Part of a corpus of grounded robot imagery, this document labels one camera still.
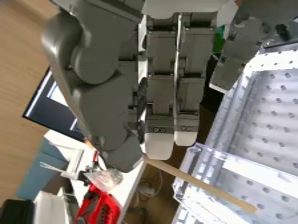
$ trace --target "robotic hand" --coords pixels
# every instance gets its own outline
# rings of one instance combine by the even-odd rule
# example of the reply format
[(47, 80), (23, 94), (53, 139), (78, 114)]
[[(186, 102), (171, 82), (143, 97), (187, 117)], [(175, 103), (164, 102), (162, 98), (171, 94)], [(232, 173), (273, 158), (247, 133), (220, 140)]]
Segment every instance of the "robotic hand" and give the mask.
[[(216, 27), (233, 20), (211, 83), (225, 92), (276, 35), (275, 27), (296, 18), (298, 6), (296, 0), (245, 0), (237, 12), (233, 0), (53, 1), (60, 13), (47, 25), (43, 45), (54, 76), (83, 134), (123, 172), (142, 161), (140, 144), (152, 159), (168, 159), (175, 142), (191, 146), (196, 141)], [(148, 71), (140, 79), (143, 14)]]

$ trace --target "wooden stick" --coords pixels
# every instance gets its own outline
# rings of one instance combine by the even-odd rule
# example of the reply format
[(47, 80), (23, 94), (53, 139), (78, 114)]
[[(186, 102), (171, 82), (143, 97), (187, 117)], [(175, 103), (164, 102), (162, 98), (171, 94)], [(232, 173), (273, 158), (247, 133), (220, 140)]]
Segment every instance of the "wooden stick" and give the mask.
[(144, 155), (144, 161), (159, 168), (160, 170), (166, 171), (167, 173), (172, 174), (174, 176), (182, 178), (191, 184), (196, 185), (198, 187), (203, 188), (204, 190), (209, 191), (213, 195), (219, 196), (220, 198), (225, 199), (227, 201), (232, 202), (237, 206), (241, 207), (245, 211), (255, 214), (257, 212), (257, 208), (245, 202), (244, 200), (236, 198), (233, 195), (224, 192), (221, 189), (213, 187), (211, 184), (207, 184), (202, 180), (196, 179), (194, 176), (183, 172), (180, 169), (175, 168), (166, 162), (160, 160), (150, 159), (147, 155)]

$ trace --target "monitor screen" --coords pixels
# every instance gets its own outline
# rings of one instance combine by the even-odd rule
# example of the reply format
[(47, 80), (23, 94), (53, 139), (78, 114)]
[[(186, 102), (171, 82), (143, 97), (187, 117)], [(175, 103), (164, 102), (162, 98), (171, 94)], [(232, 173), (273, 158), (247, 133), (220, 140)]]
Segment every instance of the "monitor screen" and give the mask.
[(51, 69), (47, 70), (23, 117), (84, 142), (76, 116), (68, 107)]

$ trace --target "red tool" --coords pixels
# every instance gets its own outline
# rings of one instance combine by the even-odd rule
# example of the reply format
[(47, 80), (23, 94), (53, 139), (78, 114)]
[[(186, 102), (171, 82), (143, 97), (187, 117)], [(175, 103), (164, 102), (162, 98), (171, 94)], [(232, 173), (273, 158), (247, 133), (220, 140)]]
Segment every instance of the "red tool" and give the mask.
[(119, 216), (120, 208), (115, 198), (91, 184), (78, 213), (76, 224), (116, 224)]

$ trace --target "perforated surface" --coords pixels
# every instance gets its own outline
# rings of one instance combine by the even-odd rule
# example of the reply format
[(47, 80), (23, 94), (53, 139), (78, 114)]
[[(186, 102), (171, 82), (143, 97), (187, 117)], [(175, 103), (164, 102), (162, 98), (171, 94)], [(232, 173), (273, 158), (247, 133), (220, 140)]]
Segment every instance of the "perforated surface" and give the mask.
[[(243, 77), (228, 92), (207, 145), (298, 176), (298, 51), (297, 45), (271, 49), (255, 57)], [(212, 161), (202, 155), (194, 175), (207, 177), (204, 166)], [(207, 179), (259, 207), (268, 223), (298, 223), (298, 200), (269, 186), (215, 172)], [(192, 194), (184, 186), (180, 195)], [(240, 215), (243, 211), (233, 208)], [(174, 223), (196, 223), (176, 216)], [(264, 223), (251, 220), (249, 223)]]

